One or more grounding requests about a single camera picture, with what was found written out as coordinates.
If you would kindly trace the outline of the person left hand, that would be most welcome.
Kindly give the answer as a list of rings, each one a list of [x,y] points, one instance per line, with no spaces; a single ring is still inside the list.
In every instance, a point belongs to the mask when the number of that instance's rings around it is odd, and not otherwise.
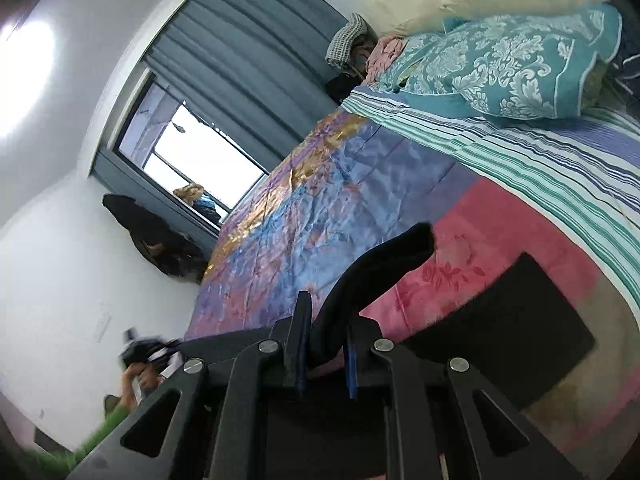
[[[152,363],[130,364],[122,373],[120,381],[122,392],[119,404],[132,412],[138,406],[134,382],[138,383],[139,389],[143,393],[149,393],[157,389],[163,381],[164,378],[157,373]]]

